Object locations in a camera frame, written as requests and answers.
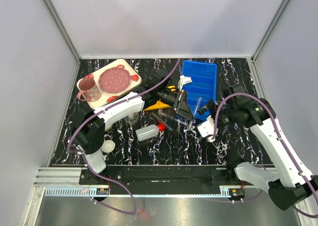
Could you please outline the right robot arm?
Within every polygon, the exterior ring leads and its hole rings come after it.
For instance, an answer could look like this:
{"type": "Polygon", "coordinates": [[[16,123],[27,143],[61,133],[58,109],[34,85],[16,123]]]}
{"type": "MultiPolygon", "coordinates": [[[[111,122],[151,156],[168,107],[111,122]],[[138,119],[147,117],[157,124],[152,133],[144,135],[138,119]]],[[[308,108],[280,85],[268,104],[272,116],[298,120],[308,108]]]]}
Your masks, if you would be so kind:
{"type": "Polygon", "coordinates": [[[243,123],[263,145],[276,168],[275,173],[260,169],[244,160],[237,160],[226,171],[230,184],[248,182],[266,192],[281,210],[313,196],[318,197],[318,177],[300,160],[280,127],[271,105],[264,98],[246,93],[242,84],[223,90],[220,104],[208,101],[199,111],[210,111],[206,121],[197,126],[201,137],[213,142],[221,128],[243,123]]]}

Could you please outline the yellow test tube rack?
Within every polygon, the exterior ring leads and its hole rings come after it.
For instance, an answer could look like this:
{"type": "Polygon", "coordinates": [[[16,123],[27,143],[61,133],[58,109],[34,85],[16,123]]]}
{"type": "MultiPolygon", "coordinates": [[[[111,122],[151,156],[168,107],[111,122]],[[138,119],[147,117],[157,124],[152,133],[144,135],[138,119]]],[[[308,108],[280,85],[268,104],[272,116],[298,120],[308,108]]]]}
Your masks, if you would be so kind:
{"type": "Polygon", "coordinates": [[[150,110],[169,108],[169,107],[170,106],[168,104],[164,104],[161,101],[157,101],[156,104],[151,105],[150,107],[147,107],[147,108],[143,109],[143,111],[150,111],[150,110]]]}

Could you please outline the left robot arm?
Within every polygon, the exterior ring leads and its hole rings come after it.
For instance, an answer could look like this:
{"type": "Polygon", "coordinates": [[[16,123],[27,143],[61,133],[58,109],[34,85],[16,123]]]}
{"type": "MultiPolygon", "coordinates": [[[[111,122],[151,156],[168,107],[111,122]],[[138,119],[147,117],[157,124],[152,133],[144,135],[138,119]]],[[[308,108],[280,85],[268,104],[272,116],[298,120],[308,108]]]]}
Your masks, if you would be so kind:
{"type": "Polygon", "coordinates": [[[104,132],[112,124],[130,114],[145,110],[158,100],[172,107],[177,115],[189,121],[194,120],[187,103],[187,91],[173,92],[169,90],[170,81],[170,75],[155,75],[153,79],[146,80],[126,96],[106,106],[96,110],[88,108],[82,110],[77,128],[73,129],[67,150],[74,152],[70,149],[72,142],[79,146],[79,151],[83,154],[85,163],[91,170],[90,179],[94,183],[102,184],[107,179],[102,145],[105,142],[104,132]]]}

